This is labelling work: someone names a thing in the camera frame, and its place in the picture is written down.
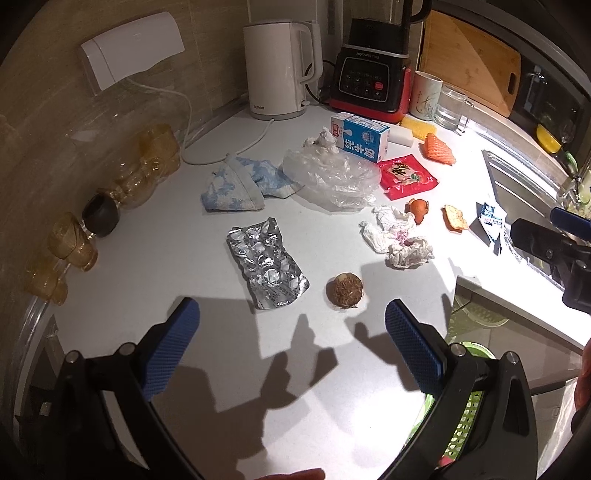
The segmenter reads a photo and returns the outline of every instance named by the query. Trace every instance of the human hand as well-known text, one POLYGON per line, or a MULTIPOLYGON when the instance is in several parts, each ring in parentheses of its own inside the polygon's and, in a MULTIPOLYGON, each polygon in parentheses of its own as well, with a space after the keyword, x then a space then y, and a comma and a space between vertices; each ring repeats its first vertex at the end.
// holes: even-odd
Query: human hand
POLYGON ((296 473, 279 473, 278 475, 268 475, 259 480, 324 480, 326 473, 322 468, 313 468, 311 470, 302 470, 296 473))
POLYGON ((583 367, 574 389, 574 406, 580 410, 589 400, 591 400, 591 339, 583 350, 583 367))

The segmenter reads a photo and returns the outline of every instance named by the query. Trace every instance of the blue gripper pad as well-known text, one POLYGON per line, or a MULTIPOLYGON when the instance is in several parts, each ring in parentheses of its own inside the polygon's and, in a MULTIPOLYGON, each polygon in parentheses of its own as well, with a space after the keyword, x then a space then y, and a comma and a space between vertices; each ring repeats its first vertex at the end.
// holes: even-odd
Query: blue gripper pad
POLYGON ((421 334, 417 319, 402 300, 393 300, 386 307, 385 320, 387 332, 421 391, 439 396, 443 389, 444 365, 421 334))
POLYGON ((560 207, 554 207, 550 211, 550 222, 556 228, 560 228, 586 242, 591 241, 591 222, 574 213, 568 212, 560 207))
POLYGON ((199 327, 199 304, 185 297, 165 323, 153 326, 138 345, 147 401, 164 391, 199 327))

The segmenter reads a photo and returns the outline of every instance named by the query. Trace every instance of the yellow sponge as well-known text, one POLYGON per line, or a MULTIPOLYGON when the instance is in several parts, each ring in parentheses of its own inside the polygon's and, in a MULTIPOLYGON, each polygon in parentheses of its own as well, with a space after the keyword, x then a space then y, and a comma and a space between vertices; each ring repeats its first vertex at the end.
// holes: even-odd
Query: yellow sponge
POLYGON ((427 134, 434 134, 437 132, 437 127, 435 127, 435 125, 415 120, 408 115, 402 119, 400 126, 412 130, 413 136, 423 141, 427 138, 427 134))

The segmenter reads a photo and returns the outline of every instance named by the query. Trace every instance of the kettle handle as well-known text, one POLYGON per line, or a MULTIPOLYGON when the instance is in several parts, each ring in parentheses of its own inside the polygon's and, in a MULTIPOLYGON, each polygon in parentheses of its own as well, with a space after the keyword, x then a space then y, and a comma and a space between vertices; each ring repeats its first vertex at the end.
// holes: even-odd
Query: kettle handle
POLYGON ((304 75, 300 83, 310 83, 315 80, 318 80, 322 77, 322 41, 320 38, 320 25, 317 22, 294 22, 293 28, 302 34, 308 36, 310 39, 310 43, 312 45, 312 71, 308 75, 304 75))

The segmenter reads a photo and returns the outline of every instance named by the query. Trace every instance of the blue patterned cloth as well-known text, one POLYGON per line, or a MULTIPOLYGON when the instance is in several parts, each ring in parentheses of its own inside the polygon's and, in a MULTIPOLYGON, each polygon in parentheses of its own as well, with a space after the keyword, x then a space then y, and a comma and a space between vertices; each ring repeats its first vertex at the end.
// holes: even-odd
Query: blue patterned cloth
POLYGON ((268 160, 228 155, 201 201, 206 210, 262 210, 263 195, 284 199, 300 188, 268 160))

